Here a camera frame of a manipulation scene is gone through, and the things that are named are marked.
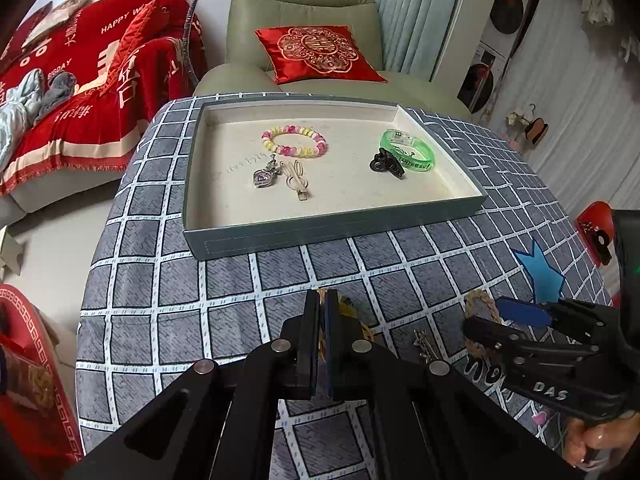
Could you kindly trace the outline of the right hand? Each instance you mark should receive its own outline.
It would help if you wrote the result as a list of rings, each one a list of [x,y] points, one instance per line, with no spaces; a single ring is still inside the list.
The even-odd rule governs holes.
[[[611,450],[610,464],[617,466],[637,440],[639,434],[639,413],[626,418],[618,418],[605,424],[588,427],[578,418],[570,417],[563,450],[563,458],[577,467],[586,461],[587,451]]]

